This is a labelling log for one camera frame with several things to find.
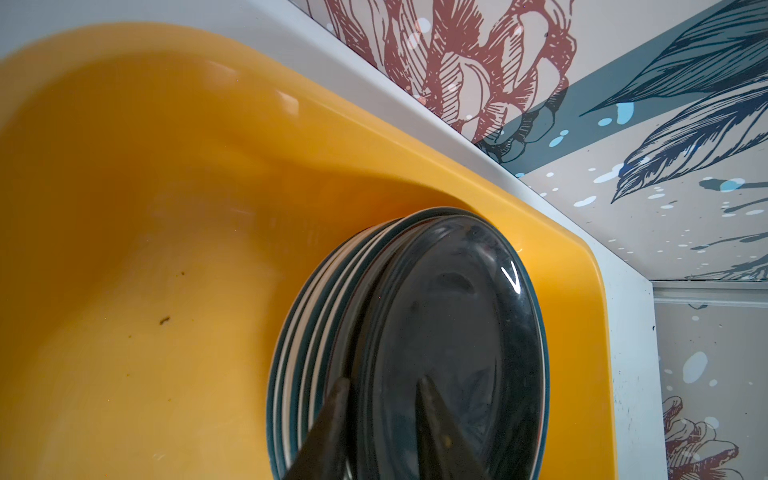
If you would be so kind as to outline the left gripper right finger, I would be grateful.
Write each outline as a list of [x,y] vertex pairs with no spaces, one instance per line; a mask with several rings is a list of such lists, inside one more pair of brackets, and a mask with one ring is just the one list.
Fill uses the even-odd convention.
[[421,479],[488,479],[429,376],[417,383],[415,410]]

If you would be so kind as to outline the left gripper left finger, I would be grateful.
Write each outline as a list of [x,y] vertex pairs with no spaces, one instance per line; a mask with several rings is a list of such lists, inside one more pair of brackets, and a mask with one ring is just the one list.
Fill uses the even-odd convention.
[[283,480],[345,477],[351,383],[338,378]]

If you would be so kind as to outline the yellow plastic bin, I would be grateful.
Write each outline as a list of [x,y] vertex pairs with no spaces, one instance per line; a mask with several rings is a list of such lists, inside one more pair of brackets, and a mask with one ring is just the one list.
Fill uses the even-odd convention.
[[307,277],[366,227],[474,211],[541,306],[541,475],[618,475],[603,281],[586,243],[234,40],[83,27],[1,63],[1,475],[268,479],[266,399]]

